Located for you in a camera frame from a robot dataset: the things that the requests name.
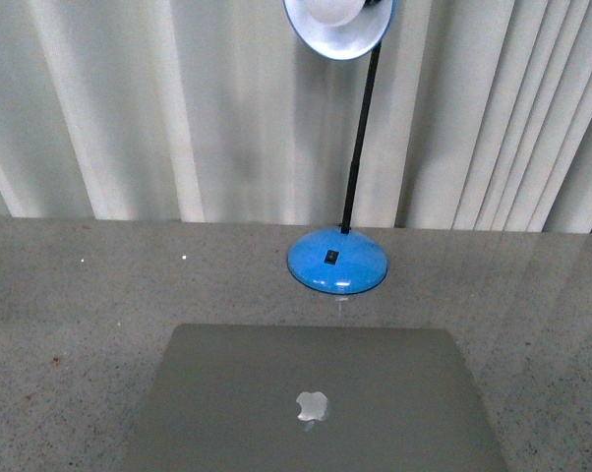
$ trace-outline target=lamp arm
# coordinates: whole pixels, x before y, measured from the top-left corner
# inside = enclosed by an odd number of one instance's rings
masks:
[[[379,63],[379,53],[381,49],[382,44],[378,43],[371,52],[371,62],[368,66],[368,76],[366,77],[366,86],[364,88],[362,110],[359,115],[359,125],[357,127],[357,138],[355,139],[355,148],[353,149],[353,160],[351,161],[351,168],[348,174],[346,201],[344,202],[344,215],[342,217],[342,234],[348,234],[351,229],[351,215],[353,213],[353,203],[355,202],[355,189],[357,188],[359,162],[362,156],[362,147],[364,146],[366,123],[368,122],[368,112],[371,107],[373,87],[375,86],[375,74],[377,73],[377,64]]]

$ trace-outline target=silver laptop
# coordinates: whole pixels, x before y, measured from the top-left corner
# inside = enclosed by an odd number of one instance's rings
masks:
[[[182,324],[124,471],[504,471],[437,329]]]

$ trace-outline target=apple logo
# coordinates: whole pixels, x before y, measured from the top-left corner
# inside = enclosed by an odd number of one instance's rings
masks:
[[[298,415],[300,421],[306,421],[305,431],[311,431],[314,428],[316,421],[324,421],[328,418],[330,413],[328,398],[321,391],[309,393],[303,391],[298,398],[296,403],[300,405],[301,412]]]

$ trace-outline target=white curtain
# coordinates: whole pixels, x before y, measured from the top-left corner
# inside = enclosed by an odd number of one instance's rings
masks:
[[[337,223],[367,68],[281,0],[0,0],[0,215]],[[592,231],[592,0],[401,0],[353,223]]]

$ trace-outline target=speckled countertop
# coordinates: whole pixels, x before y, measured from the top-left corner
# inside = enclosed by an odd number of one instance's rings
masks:
[[[114,471],[179,323],[433,326],[512,471],[592,471],[592,235],[365,230],[378,288],[285,267],[308,228],[0,218],[0,471]]]

